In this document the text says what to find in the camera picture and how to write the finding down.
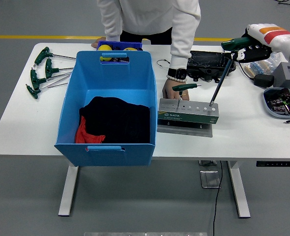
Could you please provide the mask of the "person's right hand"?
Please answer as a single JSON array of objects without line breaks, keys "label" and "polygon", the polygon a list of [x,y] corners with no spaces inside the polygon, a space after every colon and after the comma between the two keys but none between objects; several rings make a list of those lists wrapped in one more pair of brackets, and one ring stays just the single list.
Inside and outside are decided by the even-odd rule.
[{"label": "person's right hand", "polygon": [[98,39],[96,39],[92,44],[91,44],[91,46],[93,47],[93,48],[96,48],[97,49],[97,47],[98,47],[98,43],[100,42],[100,41],[105,41],[106,40],[106,37],[100,37],[100,38],[98,38]]}]

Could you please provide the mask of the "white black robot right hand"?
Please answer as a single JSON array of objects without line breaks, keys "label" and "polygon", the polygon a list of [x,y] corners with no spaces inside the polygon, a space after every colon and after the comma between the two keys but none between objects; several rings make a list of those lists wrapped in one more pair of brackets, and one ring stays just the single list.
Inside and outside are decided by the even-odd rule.
[{"label": "white black robot right hand", "polygon": [[245,37],[252,40],[251,45],[231,53],[231,59],[248,63],[268,59],[271,53],[282,53],[290,62],[290,32],[275,24],[250,24]]}]

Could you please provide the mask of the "person's left hand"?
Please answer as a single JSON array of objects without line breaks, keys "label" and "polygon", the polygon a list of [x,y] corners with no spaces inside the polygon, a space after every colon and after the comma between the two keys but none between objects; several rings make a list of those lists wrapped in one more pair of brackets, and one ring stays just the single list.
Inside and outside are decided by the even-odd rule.
[{"label": "person's left hand", "polygon": [[168,98],[168,99],[179,99],[180,95],[178,91],[174,91],[173,87],[174,86],[179,86],[179,85],[185,85],[186,82],[181,83],[181,82],[177,82],[177,81],[173,81],[170,79],[167,79],[163,89],[162,89],[162,93],[163,93],[163,98]]}]

